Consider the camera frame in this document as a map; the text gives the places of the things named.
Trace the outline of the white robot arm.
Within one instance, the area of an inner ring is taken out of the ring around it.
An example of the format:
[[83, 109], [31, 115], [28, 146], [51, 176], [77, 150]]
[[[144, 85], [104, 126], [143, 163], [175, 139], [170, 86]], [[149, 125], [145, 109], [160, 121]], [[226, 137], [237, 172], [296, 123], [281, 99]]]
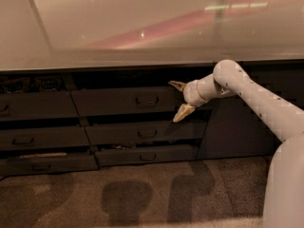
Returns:
[[235, 61], [189, 83], [169, 83], [183, 94], [173, 121], [216, 98], [238, 95], [281, 141], [268, 173], [262, 228], [304, 228], [304, 111], [255, 83]]

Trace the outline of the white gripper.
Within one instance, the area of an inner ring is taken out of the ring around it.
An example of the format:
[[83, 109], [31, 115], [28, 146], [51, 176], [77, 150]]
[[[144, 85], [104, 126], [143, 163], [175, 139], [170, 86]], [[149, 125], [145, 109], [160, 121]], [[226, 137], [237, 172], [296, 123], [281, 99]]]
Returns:
[[173, 118], [174, 123], [182, 121], [188, 115], [192, 114], [196, 110], [196, 107], [200, 107], [207, 103], [207, 101], [200, 96], [198, 80], [189, 83], [169, 81], [168, 84], [178, 91], [183, 92], [183, 98], [187, 102], [187, 104], [182, 104], [175, 114]]

